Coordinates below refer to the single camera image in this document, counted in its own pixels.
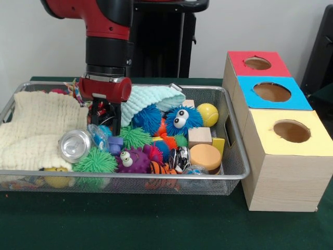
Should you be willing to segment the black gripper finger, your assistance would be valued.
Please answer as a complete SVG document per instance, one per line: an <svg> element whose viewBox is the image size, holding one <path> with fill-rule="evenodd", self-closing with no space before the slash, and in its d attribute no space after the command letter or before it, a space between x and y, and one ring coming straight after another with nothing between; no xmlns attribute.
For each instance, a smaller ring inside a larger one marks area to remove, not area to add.
<svg viewBox="0 0 333 250"><path fill-rule="evenodd" d="M121 131L121 104L120 103L110 103L110 107L113 110L114 118L112 122L112 135L118 136Z"/></svg>
<svg viewBox="0 0 333 250"><path fill-rule="evenodd" d="M91 124L99 125L99 112L103 109L103 100L94 98L91 105L90 118Z"/></svg>

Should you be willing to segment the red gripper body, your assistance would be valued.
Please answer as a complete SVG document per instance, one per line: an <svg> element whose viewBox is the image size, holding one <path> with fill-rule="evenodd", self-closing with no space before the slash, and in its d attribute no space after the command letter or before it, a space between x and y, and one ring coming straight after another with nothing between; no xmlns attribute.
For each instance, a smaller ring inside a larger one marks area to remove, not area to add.
<svg viewBox="0 0 333 250"><path fill-rule="evenodd" d="M110 103L126 102L132 90L132 81L127 77L111 81L97 81L89 78L79 79L79 90L83 98L102 98Z"/></svg>

